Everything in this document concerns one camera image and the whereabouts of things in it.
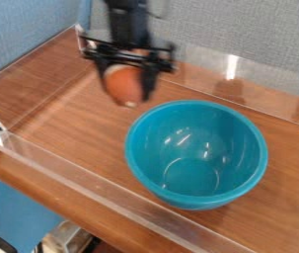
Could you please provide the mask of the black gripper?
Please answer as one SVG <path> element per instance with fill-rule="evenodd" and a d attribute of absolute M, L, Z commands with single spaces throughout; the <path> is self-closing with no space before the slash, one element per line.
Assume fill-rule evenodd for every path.
<path fill-rule="evenodd" d="M 91 32 L 95 39 L 111 42 L 119 49 L 118 62 L 111 62 L 105 58 L 95 59 L 101 82 L 105 82 L 109 66 L 126 64 L 139 67 L 142 69 L 143 101 L 147 101 L 155 89 L 158 73 L 172 72 L 176 68 L 176 45 L 153 36 L 150 23 L 145 19 L 111 21 L 109 31 L 86 31 Z"/>

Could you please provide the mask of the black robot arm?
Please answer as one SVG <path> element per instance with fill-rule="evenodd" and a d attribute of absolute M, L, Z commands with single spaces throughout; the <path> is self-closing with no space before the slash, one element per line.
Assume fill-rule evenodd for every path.
<path fill-rule="evenodd" d="M 117 104 L 135 107 L 150 99 L 162 72 L 176 69 L 176 45 L 150 32 L 147 0 L 103 0 L 110 39 L 79 32 L 81 52 L 98 69 L 105 92 Z"/>

